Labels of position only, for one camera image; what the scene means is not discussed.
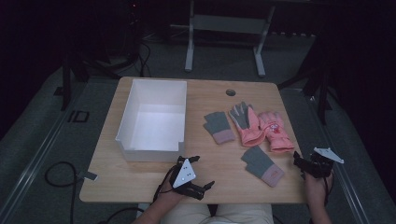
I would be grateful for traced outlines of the person's right hand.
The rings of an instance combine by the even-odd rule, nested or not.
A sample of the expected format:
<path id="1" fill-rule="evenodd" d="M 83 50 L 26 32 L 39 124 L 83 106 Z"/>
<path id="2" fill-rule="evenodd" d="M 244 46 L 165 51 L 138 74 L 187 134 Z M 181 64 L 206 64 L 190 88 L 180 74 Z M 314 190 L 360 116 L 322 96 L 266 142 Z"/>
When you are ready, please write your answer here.
<path id="1" fill-rule="evenodd" d="M 332 190 L 333 174 L 325 178 L 314 178 L 305 173 L 304 189 L 307 202 L 310 200 L 325 201 Z"/>

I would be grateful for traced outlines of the black metal stand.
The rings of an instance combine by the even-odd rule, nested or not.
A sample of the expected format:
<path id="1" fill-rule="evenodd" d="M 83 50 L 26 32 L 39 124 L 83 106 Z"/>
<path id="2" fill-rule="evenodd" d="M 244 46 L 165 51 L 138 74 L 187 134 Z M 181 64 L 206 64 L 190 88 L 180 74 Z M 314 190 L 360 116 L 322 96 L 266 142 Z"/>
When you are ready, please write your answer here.
<path id="1" fill-rule="evenodd" d="M 92 56 L 90 56 L 85 50 L 78 50 L 76 44 L 72 41 L 70 37 L 65 39 L 66 54 L 63 57 L 63 85 L 59 87 L 55 95 L 60 95 L 63 97 L 63 104 L 61 107 L 62 111 L 65 111 L 69 106 L 72 99 L 72 88 L 71 88 L 71 74 L 74 74 L 78 82 L 87 82 L 90 75 L 87 70 L 87 66 L 99 71 L 106 77 L 112 79 L 120 79 L 120 75 L 115 73 L 116 70 L 121 68 L 126 68 L 136 62 L 138 51 L 140 48 L 140 41 L 137 37 L 130 35 L 131 41 L 128 40 L 126 35 L 123 38 L 122 49 L 126 48 L 127 44 L 131 47 L 126 52 L 126 60 L 122 63 L 112 64 L 109 66 L 104 66 L 97 62 Z"/>
<path id="2" fill-rule="evenodd" d="M 303 87 L 305 96 L 314 97 L 318 93 L 318 118 L 323 125 L 327 124 L 325 112 L 328 107 L 327 92 L 331 73 L 332 49 L 328 47 L 328 38 L 324 33 L 315 37 L 310 50 L 306 54 L 297 74 L 278 84 L 282 90 L 300 80 L 307 79 Z"/>

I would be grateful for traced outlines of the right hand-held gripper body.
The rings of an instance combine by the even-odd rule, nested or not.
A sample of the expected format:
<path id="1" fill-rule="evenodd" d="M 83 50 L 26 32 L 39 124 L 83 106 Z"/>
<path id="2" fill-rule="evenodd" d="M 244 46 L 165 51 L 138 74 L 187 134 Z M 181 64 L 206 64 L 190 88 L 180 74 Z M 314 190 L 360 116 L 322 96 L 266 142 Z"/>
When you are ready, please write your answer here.
<path id="1" fill-rule="evenodd" d="M 329 177 L 335 162 L 345 163 L 330 147 L 315 147 L 314 152 L 310 155 L 310 160 L 304 163 L 301 170 L 314 178 Z"/>

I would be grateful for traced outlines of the pink glove grey palm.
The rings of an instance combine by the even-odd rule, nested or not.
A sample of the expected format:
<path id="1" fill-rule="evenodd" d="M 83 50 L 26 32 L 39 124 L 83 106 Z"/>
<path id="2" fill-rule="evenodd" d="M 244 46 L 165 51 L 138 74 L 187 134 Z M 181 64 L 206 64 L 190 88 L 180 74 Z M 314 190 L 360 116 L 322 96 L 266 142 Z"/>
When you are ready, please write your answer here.
<path id="1" fill-rule="evenodd" d="M 264 131 L 252 105 L 241 102 L 229 111 L 229 116 L 239 132 L 244 147 L 255 147 L 263 142 Z"/>

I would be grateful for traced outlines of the grey knit glove pink cuff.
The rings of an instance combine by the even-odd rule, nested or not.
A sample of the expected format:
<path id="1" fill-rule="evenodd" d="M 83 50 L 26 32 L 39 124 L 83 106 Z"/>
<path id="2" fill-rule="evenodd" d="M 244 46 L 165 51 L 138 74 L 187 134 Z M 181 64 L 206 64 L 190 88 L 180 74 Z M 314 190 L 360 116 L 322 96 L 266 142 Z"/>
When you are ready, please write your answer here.
<path id="1" fill-rule="evenodd" d="M 218 145 L 231 142 L 235 135 L 224 112 L 213 112 L 205 116 L 205 129 Z"/>
<path id="2" fill-rule="evenodd" d="M 259 146 L 249 148 L 241 157 L 247 166 L 246 170 L 274 188 L 284 176 L 280 169 Z"/>

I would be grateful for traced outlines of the person's left hand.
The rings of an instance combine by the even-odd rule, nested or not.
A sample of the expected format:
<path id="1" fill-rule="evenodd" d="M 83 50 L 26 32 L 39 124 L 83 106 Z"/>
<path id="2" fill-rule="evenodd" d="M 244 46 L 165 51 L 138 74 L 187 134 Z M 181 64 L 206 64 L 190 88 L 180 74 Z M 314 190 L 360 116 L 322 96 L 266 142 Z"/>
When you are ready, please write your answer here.
<path id="1" fill-rule="evenodd" d="M 162 183 L 160 192 L 157 200 L 165 205 L 177 205 L 180 203 L 184 196 L 173 191 L 172 184 L 170 183 L 170 177 L 172 173 L 165 176 L 165 180 Z"/>

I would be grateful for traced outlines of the grey bracket on table edge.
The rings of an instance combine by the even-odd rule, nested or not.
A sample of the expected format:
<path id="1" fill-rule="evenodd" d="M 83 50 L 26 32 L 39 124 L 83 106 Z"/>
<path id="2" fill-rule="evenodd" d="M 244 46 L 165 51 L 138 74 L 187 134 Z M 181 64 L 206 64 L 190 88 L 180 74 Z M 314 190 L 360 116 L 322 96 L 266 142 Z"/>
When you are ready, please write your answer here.
<path id="1" fill-rule="evenodd" d="M 98 175 L 91 173 L 89 171 L 81 171 L 77 174 L 79 179 L 88 179 L 91 181 L 95 181 L 98 178 Z"/>

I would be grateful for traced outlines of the black rectangular floor bracket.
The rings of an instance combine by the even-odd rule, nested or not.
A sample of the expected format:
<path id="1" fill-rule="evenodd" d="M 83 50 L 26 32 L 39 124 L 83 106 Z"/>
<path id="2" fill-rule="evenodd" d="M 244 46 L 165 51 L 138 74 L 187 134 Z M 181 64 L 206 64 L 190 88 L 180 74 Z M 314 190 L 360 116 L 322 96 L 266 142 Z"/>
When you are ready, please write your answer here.
<path id="1" fill-rule="evenodd" d="M 90 117 L 89 111 L 73 110 L 68 118 L 68 122 L 84 123 L 87 122 Z"/>

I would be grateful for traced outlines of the person's legs in beige trousers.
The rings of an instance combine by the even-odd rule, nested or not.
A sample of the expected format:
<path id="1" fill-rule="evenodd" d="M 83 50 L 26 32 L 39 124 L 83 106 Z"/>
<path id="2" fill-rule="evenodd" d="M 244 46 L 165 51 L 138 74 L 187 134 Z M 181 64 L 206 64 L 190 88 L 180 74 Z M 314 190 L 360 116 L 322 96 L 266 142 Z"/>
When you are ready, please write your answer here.
<path id="1" fill-rule="evenodd" d="M 269 203 L 219 204 L 214 215 L 202 203 L 182 203 L 162 218 L 162 224 L 274 224 Z"/>

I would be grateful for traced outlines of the white box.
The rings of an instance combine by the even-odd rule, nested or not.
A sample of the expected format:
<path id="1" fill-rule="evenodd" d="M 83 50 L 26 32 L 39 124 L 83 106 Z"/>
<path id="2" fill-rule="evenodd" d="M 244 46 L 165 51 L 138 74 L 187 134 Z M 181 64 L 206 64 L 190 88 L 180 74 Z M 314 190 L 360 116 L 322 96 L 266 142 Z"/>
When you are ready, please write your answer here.
<path id="1" fill-rule="evenodd" d="M 185 153 L 187 83 L 135 79 L 116 141 L 127 161 L 173 162 Z"/>

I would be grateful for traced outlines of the white metal desk frame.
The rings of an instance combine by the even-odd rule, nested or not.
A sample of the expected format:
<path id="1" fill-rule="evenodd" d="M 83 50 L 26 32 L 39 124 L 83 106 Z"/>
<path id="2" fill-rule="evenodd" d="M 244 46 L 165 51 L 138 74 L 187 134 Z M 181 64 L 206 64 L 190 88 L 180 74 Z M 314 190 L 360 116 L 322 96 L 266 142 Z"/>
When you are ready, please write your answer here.
<path id="1" fill-rule="evenodd" d="M 263 59 L 262 49 L 264 42 L 269 33 L 269 28 L 272 23 L 272 18 L 275 14 L 276 7 L 269 6 L 264 19 L 253 19 L 253 18 L 238 18 L 238 17 L 226 17 L 206 14 L 196 14 L 194 12 L 195 0 L 189 1 L 189 25 L 188 30 L 188 46 L 185 59 L 184 70 L 191 72 L 193 68 L 193 56 L 194 56 L 194 31 L 204 30 L 213 32 L 224 32 L 224 33 L 238 33 L 238 34 L 250 34 L 259 35 L 260 40 L 255 45 L 253 50 L 253 56 L 256 64 L 257 74 L 259 77 L 266 75 Z"/>

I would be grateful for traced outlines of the wooden table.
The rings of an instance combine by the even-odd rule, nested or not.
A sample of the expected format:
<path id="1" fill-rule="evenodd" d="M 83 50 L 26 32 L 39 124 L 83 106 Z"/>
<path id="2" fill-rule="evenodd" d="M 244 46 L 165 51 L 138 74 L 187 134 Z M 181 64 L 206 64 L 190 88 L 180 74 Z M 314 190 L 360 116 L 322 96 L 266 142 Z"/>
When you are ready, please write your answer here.
<path id="1" fill-rule="evenodd" d="M 150 203 L 165 173 L 172 166 L 166 162 L 128 162 L 115 141 L 121 117 L 132 87 L 132 79 L 124 77 L 115 91 L 106 121 L 92 156 L 89 171 L 98 175 L 95 181 L 83 183 L 79 198 L 85 203 Z M 197 174 L 194 183 L 202 186 L 215 181 L 205 193 L 202 203 L 304 203 L 304 184 L 300 170 L 293 164 L 291 153 L 270 153 L 284 172 L 276 187 L 271 188 L 245 170 L 241 161 L 245 149 L 240 141 L 217 145 L 204 129 L 204 115 L 229 111 L 245 101 L 254 110 L 277 111 L 285 122 L 294 149 L 298 142 L 290 124 L 278 88 L 273 83 L 196 80 L 187 81 L 186 155 L 200 156 L 193 165 Z M 236 92 L 228 96 L 226 90 Z"/>

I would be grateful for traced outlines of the pink glove with print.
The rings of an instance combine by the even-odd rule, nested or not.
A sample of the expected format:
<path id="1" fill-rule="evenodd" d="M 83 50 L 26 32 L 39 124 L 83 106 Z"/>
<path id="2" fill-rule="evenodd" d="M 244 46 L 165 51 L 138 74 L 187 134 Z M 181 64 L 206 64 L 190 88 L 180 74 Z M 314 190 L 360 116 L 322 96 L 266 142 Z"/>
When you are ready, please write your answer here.
<path id="1" fill-rule="evenodd" d="M 259 118 L 272 152 L 281 153 L 294 150 L 294 145 L 284 129 L 284 121 L 278 112 L 261 112 Z"/>

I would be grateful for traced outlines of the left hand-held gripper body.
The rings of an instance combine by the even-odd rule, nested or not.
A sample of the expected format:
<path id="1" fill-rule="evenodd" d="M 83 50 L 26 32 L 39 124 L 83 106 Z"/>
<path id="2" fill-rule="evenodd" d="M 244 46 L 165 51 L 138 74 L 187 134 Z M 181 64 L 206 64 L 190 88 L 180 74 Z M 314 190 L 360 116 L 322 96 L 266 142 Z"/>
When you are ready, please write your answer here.
<path id="1" fill-rule="evenodd" d="M 193 171 L 188 158 L 179 156 L 177 164 L 173 167 L 173 172 L 170 177 L 170 183 L 172 184 L 173 191 L 196 200 L 202 200 L 204 198 L 205 191 L 201 191 L 200 186 L 192 183 L 192 180 L 195 178 L 196 174 Z"/>

